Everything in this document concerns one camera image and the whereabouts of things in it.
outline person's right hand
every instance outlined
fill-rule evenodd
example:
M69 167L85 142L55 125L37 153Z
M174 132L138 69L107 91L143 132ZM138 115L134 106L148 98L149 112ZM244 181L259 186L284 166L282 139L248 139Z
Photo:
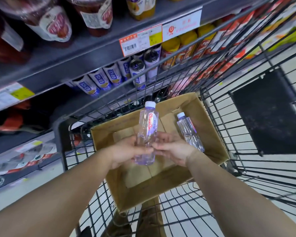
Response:
M157 138L157 142L152 144L152 147L156 149L155 153L170 158L180 166L186 166L187 159L195 150L198 151L198 149L186 143L178 135L158 131Z

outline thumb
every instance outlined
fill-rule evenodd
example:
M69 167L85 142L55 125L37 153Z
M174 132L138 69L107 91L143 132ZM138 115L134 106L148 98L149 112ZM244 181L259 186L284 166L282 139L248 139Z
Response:
M134 146L133 155L148 155L153 152L152 147Z
M154 147L156 150L171 150L173 149L172 143L153 143L152 147Z

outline forearm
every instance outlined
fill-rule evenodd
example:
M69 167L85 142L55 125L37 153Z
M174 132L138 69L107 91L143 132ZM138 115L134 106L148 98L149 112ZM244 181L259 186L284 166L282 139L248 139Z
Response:
M296 224L271 201L194 152L187 166L226 237L296 236Z
M0 237L68 237L111 163L99 151L0 211Z

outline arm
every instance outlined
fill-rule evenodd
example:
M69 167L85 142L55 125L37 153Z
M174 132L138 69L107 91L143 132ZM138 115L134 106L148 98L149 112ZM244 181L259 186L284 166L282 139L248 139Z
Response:
M154 148L188 167L226 237L296 237L296 224L271 201L179 137L159 138Z
M0 237L68 237L111 168L152 148L135 147L136 138L97 151L79 165L0 211Z

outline person's left hand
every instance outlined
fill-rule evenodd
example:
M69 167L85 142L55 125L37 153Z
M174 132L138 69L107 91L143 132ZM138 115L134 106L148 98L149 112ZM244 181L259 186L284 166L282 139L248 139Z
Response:
M135 146L136 136L132 135L121 139L118 143L106 148L108 157L111 158L112 167L115 169L125 161L134 158L136 155L151 154L152 147Z

